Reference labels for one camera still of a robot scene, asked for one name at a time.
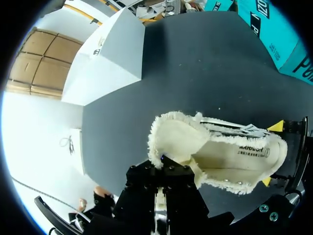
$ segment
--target shoe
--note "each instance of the shoe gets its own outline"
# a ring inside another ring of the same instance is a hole
[[[156,168],[163,167],[160,158],[165,155],[191,167],[197,188],[209,184],[236,194],[251,193],[287,155],[287,143],[267,130],[181,112],[156,117],[148,149]]]

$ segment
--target cable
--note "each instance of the cable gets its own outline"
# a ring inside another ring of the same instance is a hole
[[[49,231],[49,233],[48,233],[48,235],[51,235],[51,233],[52,233],[53,230],[56,230],[56,228],[51,228],[50,231]]]
[[[81,213],[81,212],[78,211],[76,208],[72,207],[71,205],[67,204],[66,202],[63,202],[63,201],[61,201],[60,199],[58,199],[58,198],[56,198],[56,197],[53,197],[53,196],[51,196],[51,195],[49,195],[49,194],[47,194],[47,193],[45,193],[45,192],[39,191],[39,190],[37,190],[37,189],[35,189],[35,188],[32,188],[31,186],[28,186],[28,185],[26,185],[26,184],[24,184],[24,183],[18,181],[18,180],[15,179],[13,176],[11,176],[11,177],[12,177],[12,180],[15,181],[16,183],[18,183],[18,184],[20,184],[20,185],[22,185],[22,186],[24,186],[24,187],[26,187],[26,188],[28,188],[28,189],[30,189],[30,190],[33,190],[33,191],[35,191],[35,192],[37,192],[37,193],[40,193],[40,194],[42,194],[42,195],[44,195],[44,196],[47,196],[47,197],[49,197],[49,198],[52,198],[52,199],[54,199],[54,200],[56,200],[56,201],[58,201],[58,202],[60,202],[60,203],[62,203],[62,204],[64,204],[64,205],[70,207],[71,209],[73,209],[74,211],[76,211],[81,217],[83,217],[87,222],[90,223],[90,219],[89,219],[87,216],[85,216],[83,213]]]
[[[61,142],[63,140],[67,140],[67,142],[65,144],[61,144]],[[74,153],[74,145],[73,145],[73,141],[72,141],[72,136],[69,136],[68,138],[62,138],[60,139],[60,146],[61,147],[65,147],[68,145],[68,150],[69,150],[69,153],[70,155],[72,155]]]
[[[167,7],[172,7],[173,9],[172,9],[172,10],[166,9],[166,12],[171,12],[171,11],[174,11],[174,9],[175,9],[174,6],[171,6],[171,5],[169,5],[169,6],[167,6]]]

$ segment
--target cardboard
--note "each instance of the cardboard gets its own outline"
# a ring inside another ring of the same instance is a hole
[[[56,37],[47,49],[45,56],[72,63],[81,46],[81,44],[68,39]]]
[[[20,53],[16,58],[9,79],[31,84],[41,56]]]
[[[288,20],[266,0],[238,0],[238,14],[260,38],[282,74],[313,85],[313,65]]]
[[[63,90],[70,64],[44,57],[32,85]]]
[[[15,59],[7,90],[60,99],[82,42],[56,32],[33,30]]]

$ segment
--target person's hand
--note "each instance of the person's hand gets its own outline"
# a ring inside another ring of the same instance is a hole
[[[101,188],[100,186],[96,186],[93,191],[94,191],[95,194],[97,194],[97,195],[99,195],[101,197],[105,197],[106,195],[107,196],[111,196],[112,195],[112,193],[110,193],[109,191],[107,191],[104,188]]]

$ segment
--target bolt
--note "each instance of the bolt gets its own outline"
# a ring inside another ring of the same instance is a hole
[[[270,215],[269,215],[269,220],[270,221],[277,221],[278,220],[278,214],[276,212],[272,212]]]
[[[259,207],[260,212],[268,212],[268,205],[262,204]]]

